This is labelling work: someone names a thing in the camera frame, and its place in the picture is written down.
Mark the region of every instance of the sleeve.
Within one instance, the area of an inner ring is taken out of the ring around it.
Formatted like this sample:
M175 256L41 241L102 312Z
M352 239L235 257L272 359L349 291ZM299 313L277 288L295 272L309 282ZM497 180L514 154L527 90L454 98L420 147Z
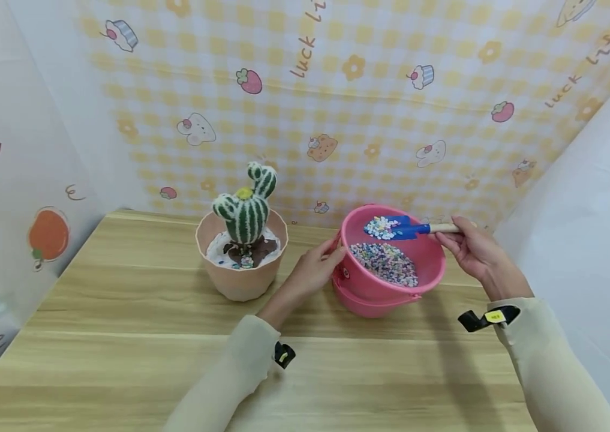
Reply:
M554 312L541 299L495 301L488 309L521 312L495 331L509 351L538 431L610 432L610 407L569 346Z
M228 338L217 363L187 392L164 432L223 432L245 397L267 377L281 333L247 315Z

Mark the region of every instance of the knitted cactus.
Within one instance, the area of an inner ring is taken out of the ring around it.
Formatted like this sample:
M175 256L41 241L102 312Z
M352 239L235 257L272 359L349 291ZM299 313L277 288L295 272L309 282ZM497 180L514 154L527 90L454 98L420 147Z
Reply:
M247 175L254 188L220 194L213 204L214 213L226 220L228 234L238 245L251 245L261 237L269 217L267 199L277 183L276 170L256 162L247 164Z

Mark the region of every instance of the yellow tag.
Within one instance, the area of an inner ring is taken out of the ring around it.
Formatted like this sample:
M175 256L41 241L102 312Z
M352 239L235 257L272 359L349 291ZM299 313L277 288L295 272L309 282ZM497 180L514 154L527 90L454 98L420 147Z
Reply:
M504 313L501 312L501 310L492 310L492 312L487 312L485 314L485 319L491 322L492 324L503 323L506 321L506 317L504 316Z

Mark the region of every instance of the small shovel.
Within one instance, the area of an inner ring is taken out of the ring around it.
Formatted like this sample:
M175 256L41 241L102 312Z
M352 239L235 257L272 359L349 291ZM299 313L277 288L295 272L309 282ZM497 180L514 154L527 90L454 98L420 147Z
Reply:
M429 235L429 233L435 232L461 232L459 227L453 223L422 223L413 224L408 215L393 215L392 217L383 217L389 222L397 222L396 226L391 227L393 237L384 238L381 240L413 240L417 238L417 235ZM371 233L367 233L370 237L375 237Z

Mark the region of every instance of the wooden table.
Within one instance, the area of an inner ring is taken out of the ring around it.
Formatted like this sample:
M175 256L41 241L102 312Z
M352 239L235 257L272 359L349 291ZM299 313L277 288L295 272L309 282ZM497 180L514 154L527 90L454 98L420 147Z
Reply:
M0 431L159 431L232 328L269 294L224 299L201 269L197 220L102 220L0 359ZM274 286L332 229L290 228ZM506 351L456 317L486 297L453 259L417 304L369 320L331 288L290 318L274 368L229 431L534 431Z

